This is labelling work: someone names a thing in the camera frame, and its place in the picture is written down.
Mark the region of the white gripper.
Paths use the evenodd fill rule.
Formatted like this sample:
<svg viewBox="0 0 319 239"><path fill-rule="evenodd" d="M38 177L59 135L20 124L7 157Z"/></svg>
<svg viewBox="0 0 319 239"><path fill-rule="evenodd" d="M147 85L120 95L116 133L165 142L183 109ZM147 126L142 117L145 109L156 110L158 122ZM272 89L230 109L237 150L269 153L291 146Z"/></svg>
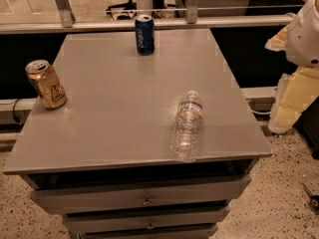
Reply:
<svg viewBox="0 0 319 239"><path fill-rule="evenodd" d="M298 67L292 75L283 74L278 82L268 122L273 133L284 134L290 130L319 97L318 1L308 0L289 26L265 44L267 50L285 51L289 62L304 66Z"/></svg>

